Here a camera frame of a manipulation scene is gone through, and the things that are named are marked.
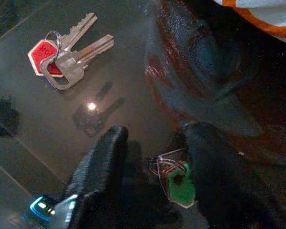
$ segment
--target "dark glossy surface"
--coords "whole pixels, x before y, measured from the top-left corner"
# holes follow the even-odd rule
[[[175,127],[212,123],[250,158],[286,165],[286,45],[212,1],[188,2],[190,10],[178,0],[168,1],[166,9],[154,0],[52,0],[1,37],[0,98],[12,98],[18,117],[7,124],[0,116],[4,169],[33,195],[58,197],[96,139],[124,125],[134,148],[123,191],[133,216],[129,228],[205,228],[197,206],[173,207],[174,214],[167,214],[171,208],[143,164],[165,150],[174,129],[170,118]],[[90,63],[73,88],[57,91],[34,75],[27,52],[50,30],[68,33],[88,12],[98,21],[74,49],[106,34],[115,37],[115,45]],[[172,37],[176,46],[169,49]],[[235,67],[245,74],[226,78]],[[286,167],[258,171],[286,210]],[[150,219],[154,224],[147,225]]]
[[[23,216],[34,201],[26,190],[0,166],[0,228],[31,229]]]
[[[148,2],[133,1],[49,2],[0,39],[0,95],[16,98],[21,120],[15,138],[63,182],[95,140],[78,125],[87,119],[77,117],[77,110],[87,108],[106,82],[112,82],[112,88],[96,108],[102,114],[101,126],[86,123],[86,128],[101,133],[112,125],[124,125],[146,154],[163,149],[171,125],[158,111],[144,78],[145,38],[152,20],[148,7]],[[49,30],[67,33],[90,11],[98,21],[74,48],[108,33],[115,37],[115,46],[91,62],[81,82],[59,92],[34,75],[27,52]]]

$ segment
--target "text on key tag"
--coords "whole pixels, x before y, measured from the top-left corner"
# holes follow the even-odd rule
[[[49,40],[40,40],[28,53],[29,60],[37,76],[43,76],[40,63],[57,52],[56,45]],[[54,64],[48,66],[48,71],[53,77],[63,77],[59,68]]]

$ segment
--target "key ring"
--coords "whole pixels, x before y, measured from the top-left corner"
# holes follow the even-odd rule
[[[57,43],[57,52],[56,52],[54,59],[51,61],[51,63],[53,63],[54,61],[56,61],[58,54],[59,54],[59,51],[61,50],[61,35],[59,32],[52,30],[52,31],[48,32],[48,34],[46,35],[46,37],[44,39],[47,40],[51,34],[56,35],[56,43]]]
[[[159,175],[159,171],[154,169],[153,165],[155,165],[155,164],[157,165],[157,164],[160,164],[160,163],[176,166],[176,167],[180,168],[182,171],[184,171],[185,174],[187,173],[186,167],[183,164],[181,164],[180,162],[177,162],[177,161],[172,160],[172,159],[156,156],[156,157],[151,157],[149,159],[149,166],[148,166],[149,170],[153,174],[155,174],[156,176]]]

